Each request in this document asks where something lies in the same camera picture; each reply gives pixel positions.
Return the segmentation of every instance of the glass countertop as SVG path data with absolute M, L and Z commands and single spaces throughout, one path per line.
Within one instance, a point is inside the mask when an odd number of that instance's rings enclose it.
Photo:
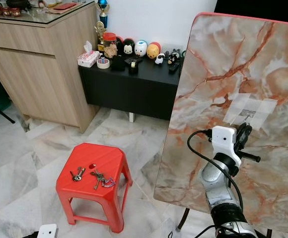
M 64 0 L 61 4 L 72 2 L 70 0 Z M 53 22 L 73 11 L 76 11 L 90 3 L 94 2 L 93 0 L 86 0 L 81 5 L 66 11 L 62 14 L 52 14 L 52 13 L 46 13 L 46 12 L 38 12 L 35 7 L 32 7 L 27 12 L 22 11 L 20 17 L 14 17 L 14 16 L 0 16 L 0 19 L 2 20 L 10 20 L 10 21 L 23 21 L 23 22 L 33 22 L 33 23 L 40 23 L 40 24 L 49 24 L 50 22 Z

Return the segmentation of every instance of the table leg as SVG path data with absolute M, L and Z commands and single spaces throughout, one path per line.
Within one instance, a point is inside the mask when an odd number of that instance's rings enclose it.
M 130 119 L 130 122 L 134 122 L 134 117 L 135 117 L 135 114 L 134 113 L 129 113 L 129 119 Z

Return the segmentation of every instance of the robotic arm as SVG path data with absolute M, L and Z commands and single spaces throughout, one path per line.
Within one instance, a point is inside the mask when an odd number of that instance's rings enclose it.
M 208 134 L 216 154 L 213 162 L 230 176 L 237 175 L 242 157 L 260 161 L 260 157 L 240 151 L 244 148 L 251 131 L 252 127 L 244 123 L 238 130 L 215 126 L 212 135 Z M 209 209 L 216 226 L 216 238 L 258 238 L 255 230 L 247 223 L 239 200 L 232 193 L 229 179 L 225 174 L 212 163 L 207 163 L 200 170 L 199 178 L 206 190 Z M 224 227 L 234 230 L 239 235 Z

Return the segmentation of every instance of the marble board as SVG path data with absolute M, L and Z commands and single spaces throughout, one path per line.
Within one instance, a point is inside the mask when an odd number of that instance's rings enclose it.
M 206 162 L 188 149 L 187 138 L 215 125 L 236 126 L 246 115 L 254 130 L 244 151 L 262 159 L 243 159 L 235 177 L 245 216 L 288 233 L 288 23 L 218 13 L 195 18 L 154 198 L 209 212 L 198 180 Z M 191 143 L 213 157 L 204 136 Z

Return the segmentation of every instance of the red plastic stool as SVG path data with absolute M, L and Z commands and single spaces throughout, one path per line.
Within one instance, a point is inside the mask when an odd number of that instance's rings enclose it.
M 86 170 L 80 181 L 73 181 L 70 171 L 76 174 L 77 167 L 84 167 Z M 99 183 L 97 190 L 95 190 L 93 187 L 97 183 L 97 178 L 90 174 L 91 172 L 95 172 L 95 169 L 98 173 L 104 174 L 106 179 L 112 177 L 116 185 L 103 187 Z M 128 180 L 124 192 L 122 209 L 120 208 L 117 195 L 121 173 Z M 132 179 L 123 151 L 115 147 L 83 143 L 73 149 L 57 179 L 56 191 L 69 224 L 74 225 L 76 220 L 95 222 L 109 225 L 113 232 L 120 233 L 124 227 L 122 214 L 129 186 L 132 186 Z M 74 215 L 70 205 L 74 197 L 100 203 L 108 221 Z

